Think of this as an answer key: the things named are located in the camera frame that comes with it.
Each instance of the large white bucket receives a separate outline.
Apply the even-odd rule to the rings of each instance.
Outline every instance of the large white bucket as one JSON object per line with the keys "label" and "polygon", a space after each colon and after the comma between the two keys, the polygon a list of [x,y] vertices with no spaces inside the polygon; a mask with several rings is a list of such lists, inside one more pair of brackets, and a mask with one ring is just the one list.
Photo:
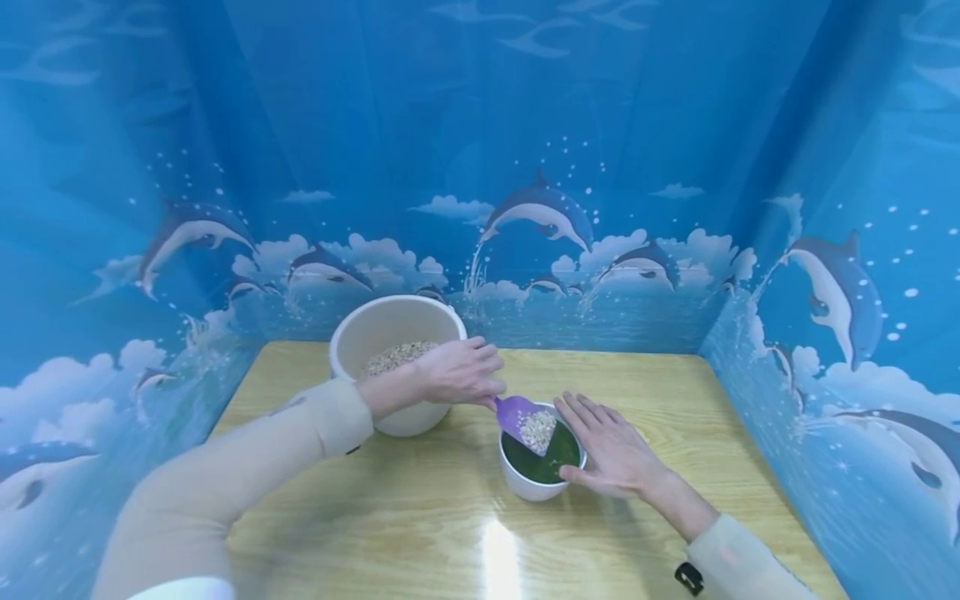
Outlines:
{"label": "large white bucket", "polygon": [[[388,296],[360,306],[337,326],[330,340],[330,369],[335,377],[356,381],[368,360],[394,346],[466,338],[464,322],[446,304],[423,296]],[[448,410],[447,404],[420,402],[373,426],[391,436],[416,436],[439,423]]]}

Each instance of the grain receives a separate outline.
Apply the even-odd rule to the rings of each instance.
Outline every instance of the grain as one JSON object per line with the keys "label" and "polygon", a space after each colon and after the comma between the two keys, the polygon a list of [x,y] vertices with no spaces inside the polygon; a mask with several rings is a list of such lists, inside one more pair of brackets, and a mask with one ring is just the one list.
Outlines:
{"label": "grain", "polygon": [[437,345],[433,342],[412,342],[394,346],[368,360],[363,370],[360,371],[360,377],[361,379],[369,379],[387,371],[392,371],[400,365],[417,360],[436,347]]}
{"label": "grain", "polygon": [[557,418],[550,411],[537,411],[523,417],[520,423],[520,437],[523,445],[540,456],[546,454],[550,446],[553,431],[557,428]]}

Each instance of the person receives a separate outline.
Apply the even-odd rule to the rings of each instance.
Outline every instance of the person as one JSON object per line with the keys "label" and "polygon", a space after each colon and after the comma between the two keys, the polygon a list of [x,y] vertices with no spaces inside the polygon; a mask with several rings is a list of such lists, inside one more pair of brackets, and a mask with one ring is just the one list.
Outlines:
{"label": "person", "polygon": [[600,494],[637,497],[660,513],[688,544],[694,570],[682,578],[678,569],[678,579],[691,591],[705,588],[714,600],[817,600],[750,530],[661,462],[620,413],[570,392],[554,405],[591,461],[587,470],[565,465],[560,476]]}
{"label": "person", "polygon": [[[481,337],[449,342],[378,377],[331,379],[280,409],[165,463],[134,489],[108,541],[93,600],[233,600],[226,539],[267,493],[321,460],[350,453],[373,423],[424,399],[493,409],[503,367]],[[689,543],[719,600],[815,600],[757,538],[664,466],[619,413],[564,393],[556,406],[590,455],[561,476],[602,494],[638,496]]]}

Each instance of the black strap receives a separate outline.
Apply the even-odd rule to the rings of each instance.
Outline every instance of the black strap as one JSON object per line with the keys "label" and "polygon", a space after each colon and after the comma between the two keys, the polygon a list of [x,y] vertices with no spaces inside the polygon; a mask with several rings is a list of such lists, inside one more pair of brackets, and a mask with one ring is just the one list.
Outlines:
{"label": "black strap", "polygon": [[704,590],[704,576],[697,567],[690,563],[683,563],[673,573],[673,578],[680,582],[690,595],[696,598]]}

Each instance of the wrist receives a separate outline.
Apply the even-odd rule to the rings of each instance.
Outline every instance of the wrist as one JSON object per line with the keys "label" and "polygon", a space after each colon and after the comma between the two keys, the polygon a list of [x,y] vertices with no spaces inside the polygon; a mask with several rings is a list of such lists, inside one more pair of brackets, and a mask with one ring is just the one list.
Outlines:
{"label": "wrist", "polygon": [[660,513],[686,543],[702,536],[720,518],[709,502],[671,470],[640,498]]}
{"label": "wrist", "polygon": [[426,395],[422,377],[410,363],[359,382],[357,390],[367,401],[374,421],[413,406]]}

